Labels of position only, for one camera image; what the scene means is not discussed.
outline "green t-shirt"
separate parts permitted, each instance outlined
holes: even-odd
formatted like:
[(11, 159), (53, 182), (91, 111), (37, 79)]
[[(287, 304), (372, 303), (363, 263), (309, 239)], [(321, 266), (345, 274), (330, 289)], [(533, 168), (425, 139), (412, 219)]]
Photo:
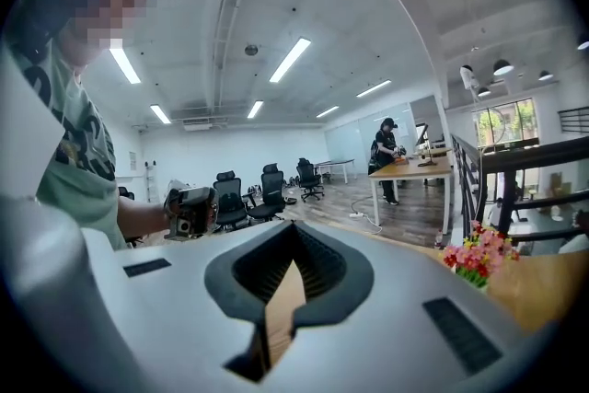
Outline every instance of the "green t-shirt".
[(65, 128), (37, 198), (69, 213), (81, 227), (105, 233), (114, 249), (126, 248), (117, 225), (114, 148), (97, 108), (51, 42), (45, 59), (38, 64), (15, 48), (10, 51), (30, 85)]

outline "man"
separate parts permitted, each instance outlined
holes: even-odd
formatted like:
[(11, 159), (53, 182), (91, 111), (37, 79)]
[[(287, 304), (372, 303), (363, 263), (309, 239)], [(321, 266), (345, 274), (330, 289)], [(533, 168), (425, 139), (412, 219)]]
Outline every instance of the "man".
[(125, 248), (127, 240), (169, 228), (169, 221), (162, 205), (119, 196), (112, 141), (83, 88), (82, 73), (109, 48), (113, 32), (121, 30), (123, 22), (145, 3), (87, 0), (50, 40), (47, 54), (36, 64), (6, 34), (23, 76), (65, 128), (41, 180), (39, 201), (66, 211), (82, 227), (102, 231), (114, 249)]
[[(380, 124), (380, 130), (376, 133), (371, 148), (371, 164), (374, 166), (375, 170), (395, 162), (395, 157), (398, 156), (398, 148), (395, 142), (393, 128), (395, 128), (395, 122), (393, 119), (390, 117), (385, 118)], [(390, 205), (398, 205), (398, 201), (395, 198), (395, 192), (393, 191), (393, 182), (390, 180), (382, 180), (381, 183), (387, 203)]]

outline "mesh office chair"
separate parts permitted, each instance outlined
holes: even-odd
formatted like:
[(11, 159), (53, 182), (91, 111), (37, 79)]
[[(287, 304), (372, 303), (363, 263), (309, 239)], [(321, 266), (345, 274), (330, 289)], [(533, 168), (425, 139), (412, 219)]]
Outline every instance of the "mesh office chair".
[(304, 189), (303, 194), (301, 195), (301, 200), (306, 202), (306, 199), (311, 196), (321, 200), (318, 195), (323, 196), (323, 191), (319, 190), (319, 188), (322, 189), (323, 186), (321, 185), (321, 177), (315, 175), (315, 166), (313, 166), (313, 164), (311, 164), (308, 160), (301, 157), (298, 160), (296, 171), (300, 176), (298, 185)]
[(286, 206), (283, 198), (284, 174), (278, 170), (276, 164), (264, 166), (262, 172), (261, 196), (264, 203), (248, 209), (248, 214), (257, 220), (271, 221), (274, 217), (282, 219), (276, 214)]
[(231, 225), (237, 229), (236, 223), (248, 217), (246, 205), (241, 198), (241, 179), (233, 170), (217, 174), (217, 182), (213, 187), (219, 193), (219, 211), (217, 224), (221, 227)]
[(126, 187), (119, 187), (119, 195), (130, 200), (135, 200), (135, 194), (132, 191), (127, 191)]

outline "camera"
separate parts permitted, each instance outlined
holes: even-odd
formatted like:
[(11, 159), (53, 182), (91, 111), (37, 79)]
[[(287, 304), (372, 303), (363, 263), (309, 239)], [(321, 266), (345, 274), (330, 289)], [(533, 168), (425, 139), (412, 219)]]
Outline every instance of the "camera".
[(213, 231), (217, 219), (218, 195), (210, 187), (172, 189), (164, 207), (170, 220), (164, 239), (185, 241)]

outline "black cap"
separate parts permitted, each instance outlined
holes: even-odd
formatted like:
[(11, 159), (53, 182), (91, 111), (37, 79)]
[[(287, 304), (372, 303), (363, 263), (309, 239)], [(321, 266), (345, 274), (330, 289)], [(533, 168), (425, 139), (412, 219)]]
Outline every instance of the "black cap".
[(387, 117), (383, 120), (383, 122), (380, 125), (380, 129), (382, 130), (385, 126), (388, 126), (390, 128), (397, 128), (395, 121), (390, 117)]

